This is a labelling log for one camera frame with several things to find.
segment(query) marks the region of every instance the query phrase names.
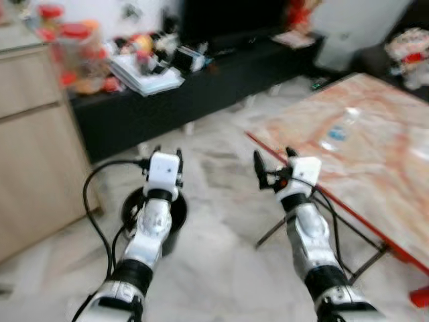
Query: plastic bottle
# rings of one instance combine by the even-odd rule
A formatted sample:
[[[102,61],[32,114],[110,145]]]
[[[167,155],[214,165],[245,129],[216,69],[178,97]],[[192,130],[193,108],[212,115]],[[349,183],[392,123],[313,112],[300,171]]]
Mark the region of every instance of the plastic bottle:
[[[352,128],[359,119],[361,111],[354,107],[347,107],[343,116],[329,129],[326,135],[319,141],[322,148],[336,152],[341,150],[347,139],[352,134]]]

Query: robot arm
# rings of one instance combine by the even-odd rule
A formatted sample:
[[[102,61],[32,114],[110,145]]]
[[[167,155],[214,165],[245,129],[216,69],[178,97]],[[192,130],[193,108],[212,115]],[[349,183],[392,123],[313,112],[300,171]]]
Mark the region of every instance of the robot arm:
[[[113,271],[87,300],[77,322],[140,322],[149,285],[172,226],[171,202],[182,185],[182,155],[154,152],[147,164],[147,197],[137,215],[135,236]]]
[[[364,296],[353,288],[329,245],[329,228],[309,200],[321,168],[318,158],[300,158],[287,149],[289,165],[265,171],[255,151],[255,171],[260,189],[273,189],[286,212],[287,234],[292,245],[294,268],[306,285],[320,322],[385,321]]]

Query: black tv stand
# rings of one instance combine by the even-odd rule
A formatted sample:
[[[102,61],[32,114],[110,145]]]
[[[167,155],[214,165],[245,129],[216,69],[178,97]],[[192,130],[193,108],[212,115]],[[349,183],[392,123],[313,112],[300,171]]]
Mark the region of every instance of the black tv stand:
[[[210,68],[186,76],[181,87],[142,97],[127,89],[71,99],[92,162],[235,104],[312,70],[322,44],[292,50],[271,40],[252,50],[218,57]]]

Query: wooden cabinet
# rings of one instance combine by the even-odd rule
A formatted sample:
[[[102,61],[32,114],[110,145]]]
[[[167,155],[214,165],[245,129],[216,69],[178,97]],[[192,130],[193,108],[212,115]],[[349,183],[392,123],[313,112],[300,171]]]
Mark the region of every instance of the wooden cabinet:
[[[84,149],[49,47],[27,33],[0,30],[0,261],[84,215]]]

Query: television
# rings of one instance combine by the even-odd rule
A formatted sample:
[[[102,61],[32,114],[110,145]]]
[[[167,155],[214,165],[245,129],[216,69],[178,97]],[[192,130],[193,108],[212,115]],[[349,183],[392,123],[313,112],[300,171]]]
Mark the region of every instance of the television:
[[[234,48],[285,30],[288,0],[184,0],[180,39]]]

